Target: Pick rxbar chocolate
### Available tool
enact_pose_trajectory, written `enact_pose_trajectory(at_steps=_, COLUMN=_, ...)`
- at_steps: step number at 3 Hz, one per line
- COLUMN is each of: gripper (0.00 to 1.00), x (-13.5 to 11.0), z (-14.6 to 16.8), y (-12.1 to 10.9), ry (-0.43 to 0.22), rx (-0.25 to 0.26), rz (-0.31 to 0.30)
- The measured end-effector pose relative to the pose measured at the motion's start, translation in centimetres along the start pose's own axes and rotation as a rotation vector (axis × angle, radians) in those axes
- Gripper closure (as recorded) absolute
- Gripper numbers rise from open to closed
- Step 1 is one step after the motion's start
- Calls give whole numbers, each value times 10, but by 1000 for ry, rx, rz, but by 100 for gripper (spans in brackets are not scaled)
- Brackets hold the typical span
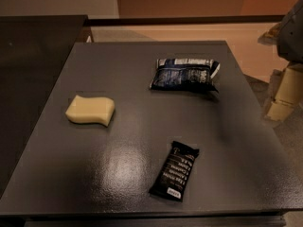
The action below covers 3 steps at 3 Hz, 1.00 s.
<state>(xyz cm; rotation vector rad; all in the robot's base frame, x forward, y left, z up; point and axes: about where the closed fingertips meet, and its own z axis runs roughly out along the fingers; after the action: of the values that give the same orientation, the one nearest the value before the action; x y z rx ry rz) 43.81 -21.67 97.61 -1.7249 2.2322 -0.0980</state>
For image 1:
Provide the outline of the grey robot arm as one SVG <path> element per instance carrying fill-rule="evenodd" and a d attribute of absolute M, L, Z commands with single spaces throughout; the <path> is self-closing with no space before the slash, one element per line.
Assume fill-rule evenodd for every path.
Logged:
<path fill-rule="evenodd" d="M 284 121 L 303 99 L 303 0 L 283 17 L 276 48 L 289 64 L 282 71 L 273 71 L 264 113 L 272 121 Z"/>

